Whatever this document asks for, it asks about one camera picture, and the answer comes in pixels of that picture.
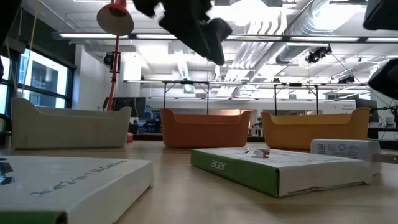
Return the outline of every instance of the orange plastic bin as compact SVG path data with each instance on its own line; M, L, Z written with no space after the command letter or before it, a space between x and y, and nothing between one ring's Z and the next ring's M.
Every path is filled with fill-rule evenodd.
M250 111L237 116L173 114L160 111L167 147L243 147L248 138Z
M314 139L367 139L370 108L352 114L273 116L262 112L264 139L273 149L310 150Z

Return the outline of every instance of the white charger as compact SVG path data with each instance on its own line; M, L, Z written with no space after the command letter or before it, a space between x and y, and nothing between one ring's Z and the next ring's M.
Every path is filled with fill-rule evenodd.
M398 163L398 155L381 154L378 141L315 139L311 142L311 153L346 157L372 162L372 172L381 171L381 163Z

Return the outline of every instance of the red lamp shade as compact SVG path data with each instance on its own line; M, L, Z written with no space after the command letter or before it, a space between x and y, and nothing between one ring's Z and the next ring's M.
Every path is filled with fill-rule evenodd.
M134 21L126 9L126 0L112 0L97 14L99 26L107 33L122 36L131 34Z

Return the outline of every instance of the white box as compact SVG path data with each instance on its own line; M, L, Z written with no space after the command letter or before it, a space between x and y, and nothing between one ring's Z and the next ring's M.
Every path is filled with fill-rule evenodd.
M266 148L192 149L191 164L275 197L372 181L368 161Z
M0 220L112 224L153 181L151 161L0 157Z

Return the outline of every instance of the window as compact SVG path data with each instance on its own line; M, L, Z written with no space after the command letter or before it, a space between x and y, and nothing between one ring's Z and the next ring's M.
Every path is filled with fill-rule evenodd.
M18 89L18 96L21 97L22 90ZM36 106L45 106L51 108L64 108L65 99L48 96L34 91L24 90L23 98L29 100Z
M8 80L10 76L10 60L6 57L0 56L1 62L4 67L4 75L2 76L3 79Z
M30 54L28 64L28 56L29 50L26 49L25 54L21 55L19 83L24 83L26 74L25 85L66 95L68 68L35 52Z
M8 92L8 86L0 84L0 113L1 114L4 114L6 112L7 92Z
M11 115L11 97L15 86L11 78L13 68L17 81L17 94L36 106L70 108L72 105L73 71L29 49L18 55L19 61L1 57L4 76L0 80L0 113Z

